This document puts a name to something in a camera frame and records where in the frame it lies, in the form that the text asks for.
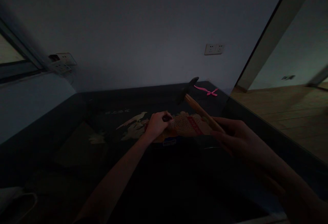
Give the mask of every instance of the wall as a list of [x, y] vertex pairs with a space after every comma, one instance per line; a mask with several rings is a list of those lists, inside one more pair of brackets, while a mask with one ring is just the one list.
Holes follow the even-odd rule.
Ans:
[[[188, 82], [230, 93], [279, 0], [0, 0], [78, 92]], [[204, 56], [206, 43], [224, 43]]]
[[328, 63], [327, 32], [328, 0], [306, 0], [249, 89], [308, 83]]
[[0, 87], [0, 144], [75, 93], [53, 73], [22, 79]]

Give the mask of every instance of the hammer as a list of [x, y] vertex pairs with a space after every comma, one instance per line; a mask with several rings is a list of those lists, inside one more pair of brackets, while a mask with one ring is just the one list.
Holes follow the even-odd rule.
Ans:
[[[176, 103], [180, 104], [183, 100], [185, 100], [190, 105], [190, 107], [196, 111], [196, 113], [198, 113], [201, 117], [206, 117], [206, 119], [209, 121], [209, 126], [214, 131], [218, 131], [225, 134], [226, 132], [224, 131], [224, 129], [209, 114], [207, 114], [207, 112], [204, 111], [204, 109], [188, 94], [190, 87], [193, 87], [198, 81], [198, 79], [199, 77], [193, 78], [188, 83], [188, 85], [185, 86], [182, 92], [177, 96]], [[233, 157], [233, 154], [230, 149], [228, 149], [223, 144], [221, 144], [221, 146]], [[246, 163], [253, 169], [253, 172], [258, 176], [258, 178], [263, 182], [263, 184], [270, 188], [274, 194], [276, 194], [277, 196], [285, 194], [285, 190], [275, 180], [273, 180], [270, 176], [263, 172], [261, 167], [247, 160], [244, 163]]]
[[209, 126], [214, 131], [218, 131], [218, 132], [225, 134], [226, 132], [223, 130], [223, 128], [209, 114], [207, 114], [207, 112], [204, 111], [204, 109], [188, 94], [190, 87], [193, 87], [196, 84], [196, 82], [198, 81], [198, 79], [199, 79], [199, 77], [193, 78], [188, 83], [188, 85], [186, 85], [184, 87], [184, 89], [177, 96], [175, 101], [177, 104], [180, 104], [183, 100], [185, 100], [190, 105], [190, 107], [196, 111], [196, 113], [198, 113], [201, 117], [205, 117], [208, 120]]

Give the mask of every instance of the wall socket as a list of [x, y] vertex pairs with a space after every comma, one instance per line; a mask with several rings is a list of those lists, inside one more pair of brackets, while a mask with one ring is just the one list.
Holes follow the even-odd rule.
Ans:
[[221, 44], [206, 44], [204, 55], [222, 54], [224, 51], [224, 45]]
[[73, 56], [70, 53], [56, 53], [50, 55], [49, 58], [51, 59], [52, 62], [57, 62], [60, 60], [68, 66], [77, 65]]
[[64, 74], [71, 71], [72, 69], [68, 67], [62, 60], [58, 60], [50, 64], [50, 68], [54, 70], [57, 74]]
[[73, 56], [70, 53], [56, 53], [56, 55], [59, 57], [59, 60], [62, 60], [63, 63], [68, 66], [77, 65]]

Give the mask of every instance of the window frame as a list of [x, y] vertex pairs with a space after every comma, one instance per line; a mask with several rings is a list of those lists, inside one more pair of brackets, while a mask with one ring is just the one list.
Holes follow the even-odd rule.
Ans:
[[0, 18], [0, 34], [25, 60], [0, 64], [0, 84], [46, 71], [31, 49]]

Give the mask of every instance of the electrical outlet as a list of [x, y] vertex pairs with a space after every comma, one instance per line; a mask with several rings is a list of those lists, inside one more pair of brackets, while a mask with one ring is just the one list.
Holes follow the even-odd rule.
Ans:
[[51, 69], [53, 69], [58, 74], [64, 74], [71, 71], [72, 69], [68, 67], [62, 60], [58, 60], [51, 64]]
[[204, 55], [215, 54], [214, 51], [215, 51], [215, 44], [206, 44]]
[[287, 80], [292, 80], [292, 79], [294, 79], [294, 75], [285, 75], [283, 78], [282, 78], [282, 80], [284, 80], [284, 81], [287, 81]]
[[70, 53], [56, 53], [56, 55], [58, 56], [59, 60], [68, 66], [77, 65]]
[[204, 55], [222, 54], [224, 51], [223, 44], [206, 44]]
[[224, 45], [216, 44], [214, 54], [222, 54], [224, 51]]

